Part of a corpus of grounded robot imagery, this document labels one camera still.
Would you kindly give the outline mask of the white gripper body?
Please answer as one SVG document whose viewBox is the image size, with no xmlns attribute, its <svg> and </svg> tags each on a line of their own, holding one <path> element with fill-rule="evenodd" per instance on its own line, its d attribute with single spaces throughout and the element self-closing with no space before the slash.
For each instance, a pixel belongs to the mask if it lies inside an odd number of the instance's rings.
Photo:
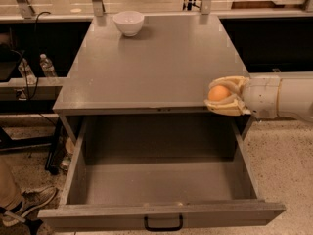
<svg viewBox="0 0 313 235">
<path fill-rule="evenodd" d="M 275 118 L 278 114 L 278 92 L 281 80 L 277 76 L 257 76 L 244 86 L 242 98 L 255 118 Z"/>
</svg>

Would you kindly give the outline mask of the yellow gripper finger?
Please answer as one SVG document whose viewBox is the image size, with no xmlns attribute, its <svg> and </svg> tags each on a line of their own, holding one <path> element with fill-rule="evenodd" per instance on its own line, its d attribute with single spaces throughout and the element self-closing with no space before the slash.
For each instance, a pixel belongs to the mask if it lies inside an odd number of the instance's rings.
<svg viewBox="0 0 313 235">
<path fill-rule="evenodd" d="M 227 87 L 232 93 L 241 94 L 244 86 L 249 82 L 248 77 L 244 76 L 225 76 L 213 80 L 208 88 L 211 89 L 215 86 L 221 85 Z"/>
<path fill-rule="evenodd" d="M 204 102 L 211 112 L 219 115 L 237 117 L 250 114 L 250 109 L 237 94 L 232 94 L 221 101 L 206 99 Z"/>
</svg>

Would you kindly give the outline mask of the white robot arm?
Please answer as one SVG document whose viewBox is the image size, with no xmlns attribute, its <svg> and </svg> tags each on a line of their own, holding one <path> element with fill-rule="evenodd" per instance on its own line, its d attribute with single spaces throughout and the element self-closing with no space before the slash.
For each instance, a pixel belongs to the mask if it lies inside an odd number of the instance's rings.
<svg viewBox="0 0 313 235">
<path fill-rule="evenodd" d="M 313 83 L 308 77 L 280 73 L 226 76 L 213 80 L 208 89 L 205 104 L 219 115 L 313 121 Z"/>
</svg>

